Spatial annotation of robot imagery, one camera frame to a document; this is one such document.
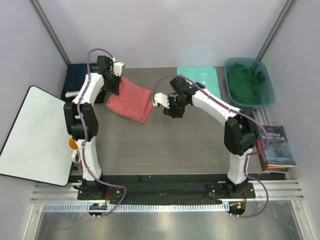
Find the pink t shirt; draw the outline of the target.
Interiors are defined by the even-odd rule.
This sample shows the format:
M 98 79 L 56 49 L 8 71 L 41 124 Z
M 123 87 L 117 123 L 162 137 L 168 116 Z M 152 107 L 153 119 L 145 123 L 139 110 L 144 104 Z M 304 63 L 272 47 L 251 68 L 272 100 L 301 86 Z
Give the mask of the pink t shirt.
M 113 93 L 106 106 L 122 117 L 144 124 L 153 108 L 150 94 L 149 89 L 140 87 L 123 76 L 119 94 Z

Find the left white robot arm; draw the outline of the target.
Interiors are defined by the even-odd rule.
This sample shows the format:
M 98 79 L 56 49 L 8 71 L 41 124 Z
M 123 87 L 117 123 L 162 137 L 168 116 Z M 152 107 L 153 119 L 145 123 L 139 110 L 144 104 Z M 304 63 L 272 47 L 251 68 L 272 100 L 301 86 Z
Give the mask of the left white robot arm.
M 119 93 L 124 66 L 115 58 L 99 55 L 96 65 L 87 66 L 84 83 L 77 96 L 63 106 L 67 133 L 77 145 L 72 159 L 78 158 L 82 165 L 81 184 L 76 187 L 79 200 L 100 200 L 107 193 L 96 149 L 99 122 L 94 103 L 103 90 Z

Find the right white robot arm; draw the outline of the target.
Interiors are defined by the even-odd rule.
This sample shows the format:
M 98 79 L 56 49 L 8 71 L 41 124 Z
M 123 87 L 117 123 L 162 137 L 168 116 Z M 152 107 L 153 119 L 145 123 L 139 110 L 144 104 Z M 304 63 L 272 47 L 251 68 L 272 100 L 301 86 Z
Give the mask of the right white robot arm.
M 222 124 L 224 146 L 230 153 L 225 190 L 230 197 L 238 197 L 248 184 L 248 159 L 258 137 L 253 114 L 233 108 L 215 97 L 204 85 L 188 82 L 182 75 L 173 78 L 170 85 L 173 93 L 156 93 L 153 96 L 153 105 L 163 106 L 163 113 L 173 119 L 182 118 L 186 106 L 194 106 Z

